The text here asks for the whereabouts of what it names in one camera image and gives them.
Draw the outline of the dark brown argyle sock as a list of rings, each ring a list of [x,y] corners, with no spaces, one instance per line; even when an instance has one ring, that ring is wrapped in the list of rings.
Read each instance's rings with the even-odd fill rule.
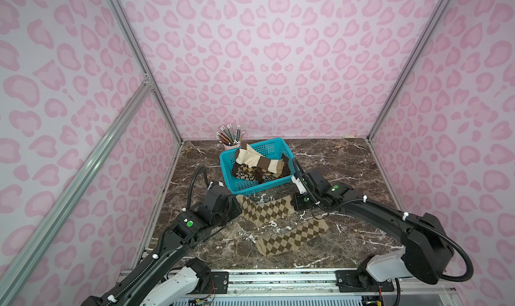
[[[245,164],[240,165],[236,162],[233,165],[231,173],[233,177],[245,181],[257,181],[259,183],[263,181],[261,172],[259,172],[255,167],[251,167]]]

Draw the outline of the cream brown striped sock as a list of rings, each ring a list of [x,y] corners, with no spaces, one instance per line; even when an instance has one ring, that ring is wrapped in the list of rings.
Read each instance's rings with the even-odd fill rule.
[[[261,183],[291,175],[289,160],[290,159],[284,154],[279,159],[267,158],[248,144],[242,145],[235,153],[235,163],[255,167],[262,173],[263,181]]]

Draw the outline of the teal plastic basket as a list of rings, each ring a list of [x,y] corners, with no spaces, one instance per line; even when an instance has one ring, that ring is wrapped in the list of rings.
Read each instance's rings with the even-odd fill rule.
[[[227,188],[234,195],[252,195],[268,189],[279,187],[291,182],[291,177],[295,173],[295,168],[292,163],[292,159],[295,157],[292,150],[282,138],[273,138],[270,140],[263,140],[250,144],[250,146],[261,155],[269,159],[280,159],[283,156],[289,159],[288,167],[290,169],[290,175],[287,177],[276,179],[275,181],[265,181],[259,184],[257,181],[247,181],[240,178],[236,178],[232,175],[233,165],[235,163],[235,157],[237,149],[231,149],[223,151],[219,155],[221,170],[224,176],[225,184]]]

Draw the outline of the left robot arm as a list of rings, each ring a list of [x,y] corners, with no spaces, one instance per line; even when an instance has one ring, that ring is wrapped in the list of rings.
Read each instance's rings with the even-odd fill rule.
[[[189,251],[220,232],[241,212],[236,196],[221,182],[205,181],[203,201],[192,202],[189,191],[186,210],[160,235],[157,246],[115,287],[100,297],[90,296],[83,305],[175,305],[192,293],[189,305],[211,305],[218,289],[211,269],[193,258],[170,279],[169,272]]]

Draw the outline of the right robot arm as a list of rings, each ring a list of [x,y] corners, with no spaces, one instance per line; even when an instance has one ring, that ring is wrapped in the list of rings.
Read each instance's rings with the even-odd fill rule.
[[[353,279],[345,285],[371,289],[392,279],[416,278],[435,285],[440,280],[462,283],[474,274],[472,259],[446,235],[440,220],[425,213],[418,216],[395,210],[368,198],[341,182],[330,183],[319,169],[305,171],[292,161],[294,182],[299,195],[296,209],[317,207],[325,213],[338,213],[367,222],[402,244],[402,248],[367,257]]]

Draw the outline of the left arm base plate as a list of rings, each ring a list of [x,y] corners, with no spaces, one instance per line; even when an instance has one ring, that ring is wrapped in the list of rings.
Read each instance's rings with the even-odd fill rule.
[[[212,290],[216,294],[227,294],[229,285],[229,273],[225,271],[211,271],[199,281],[199,292],[208,294]]]

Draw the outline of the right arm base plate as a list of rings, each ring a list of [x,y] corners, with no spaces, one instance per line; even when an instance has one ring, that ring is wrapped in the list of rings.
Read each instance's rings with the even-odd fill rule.
[[[378,282],[364,272],[357,270],[335,272],[336,286],[340,293],[379,293],[394,292],[395,288],[391,281]]]

